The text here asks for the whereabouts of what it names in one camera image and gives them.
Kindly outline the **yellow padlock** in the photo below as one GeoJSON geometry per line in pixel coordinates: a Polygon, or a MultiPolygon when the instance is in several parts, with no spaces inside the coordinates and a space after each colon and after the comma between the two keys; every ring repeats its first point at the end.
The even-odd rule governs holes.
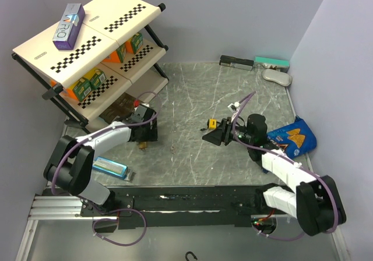
{"type": "Polygon", "coordinates": [[[216,119],[209,118],[207,120],[207,125],[205,128],[201,128],[200,131],[206,131],[206,130],[215,130],[220,125],[220,122],[218,122],[216,119]]]}

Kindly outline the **brass padlock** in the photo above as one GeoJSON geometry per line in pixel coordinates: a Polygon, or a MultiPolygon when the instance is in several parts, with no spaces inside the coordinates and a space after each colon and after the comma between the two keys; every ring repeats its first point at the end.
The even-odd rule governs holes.
{"type": "Polygon", "coordinates": [[[139,142],[138,143],[138,148],[140,150],[145,150],[147,148],[147,142],[139,142]]]}

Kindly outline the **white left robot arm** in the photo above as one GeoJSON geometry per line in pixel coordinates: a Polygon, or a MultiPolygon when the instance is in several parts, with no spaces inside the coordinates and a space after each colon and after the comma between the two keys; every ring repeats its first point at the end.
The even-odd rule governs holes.
{"type": "Polygon", "coordinates": [[[57,142],[44,169],[53,195],[69,194],[88,200],[104,216],[115,208],[115,192],[92,178],[94,161],[103,153],[127,142],[157,140],[158,113],[141,104],[124,119],[86,136],[63,136],[57,142]]]}

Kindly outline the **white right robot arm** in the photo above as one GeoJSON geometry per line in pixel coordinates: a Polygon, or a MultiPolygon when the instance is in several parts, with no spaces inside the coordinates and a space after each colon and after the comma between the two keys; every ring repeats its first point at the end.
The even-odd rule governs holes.
{"type": "Polygon", "coordinates": [[[280,210],[298,220],[309,236],[334,229],[347,221],[337,186],[330,176],[320,177],[301,168],[267,137],[266,118],[251,114],[245,125],[234,125],[231,117],[209,119],[209,133],[202,139],[217,146],[232,141],[247,146],[249,156],[263,170],[277,176],[285,186],[265,185],[258,189],[254,205],[258,212],[280,210]]]}

